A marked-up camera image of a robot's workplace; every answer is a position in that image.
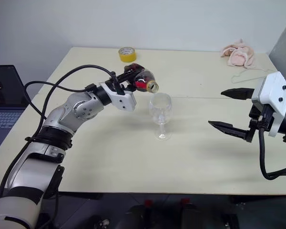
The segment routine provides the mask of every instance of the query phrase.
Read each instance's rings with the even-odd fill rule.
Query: glass base
[[[165,141],[169,139],[172,136],[172,133],[169,131],[166,131],[165,134],[161,133],[160,129],[156,129],[154,135],[159,141]]]

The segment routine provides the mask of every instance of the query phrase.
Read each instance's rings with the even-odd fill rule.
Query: wine glass
[[[149,113],[153,117],[153,121],[159,125],[155,131],[158,140],[167,140],[172,135],[167,131],[165,124],[168,123],[172,117],[172,100],[168,94],[156,93],[149,102]]]

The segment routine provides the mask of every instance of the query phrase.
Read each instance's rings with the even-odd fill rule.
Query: laptop keyboard
[[[20,115],[19,112],[0,112],[0,129],[11,129]]]

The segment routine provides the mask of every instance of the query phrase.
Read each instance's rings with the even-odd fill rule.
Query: tabletop
[[[102,50],[108,54],[107,65],[103,60],[105,58],[99,57]],[[125,63],[115,56],[116,52],[115,49],[72,48],[49,81],[54,82],[73,67],[87,63],[111,70],[121,69],[122,73]],[[247,143],[224,135],[207,122],[223,121],[247,129],[251,101],[225,98],[220,92],[232,87],[254,88],[254,81],[257,80],[244,81],[236,86],[231,82],[231,75],[243,71],[243,68],[227,67],[218,53],[137,52],[137,63],[150,69],[161,91],[172,96],[174,114],[167,125],[172,131],[171,138],[167,141],[155,138],[153,132],[157,126],[152,122],[147,106],[151,94],[135,92],[137,107],[134,112],[120,111],[110,104],[79,128],[73,138],[73,147],[67,150],[62,163],[65,172],[60,191],[286,194],[286,177],[274,181],[262,177],[257,133],[253,142]],[[175,56],[184,59],[185,64],[175,60]],[[203,67],[194,69],[201,59],[199,56],[204,58],[204,71]],[[162,67],[158,68],[158,63],[153,63],[152,59],[155,58],[155,62],[159,57]],[[191,57],[193,65],[184,69]],[[257,60],[264,63],[264,69],[275,70],[265,54],[257,55]],[[170,71],[167,68],[175,73],[168,75]],[[177,72],[186,71],[188,74],[177,76]],[[254,76],[250,77],[265,74],[258,70],[252,72]],[[63,85],[81,88],[107,78],[97,70],[83,70]],[[196,82],[202,82],[202,85],[198,86]],[[47,90],[47,86],[43,87],[33,99],[38,107],[41,107]],[[69,94],[57,90],[50,99],[47,112],[64,103]],[[38,119],[38,114],[28,107],[4,140],[0,147],[0,180],[8,164],[25,144],[24,138],[35,131]],[[265,142],[267,170],[286,167],[286,143],[283,143],[282,135],[278,134],[275,138],[266,135]]]

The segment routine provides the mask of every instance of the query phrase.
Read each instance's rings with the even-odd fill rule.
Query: laptop screen
[[[23,84],[13,65],[0,65],[0,108],[27,107]]]

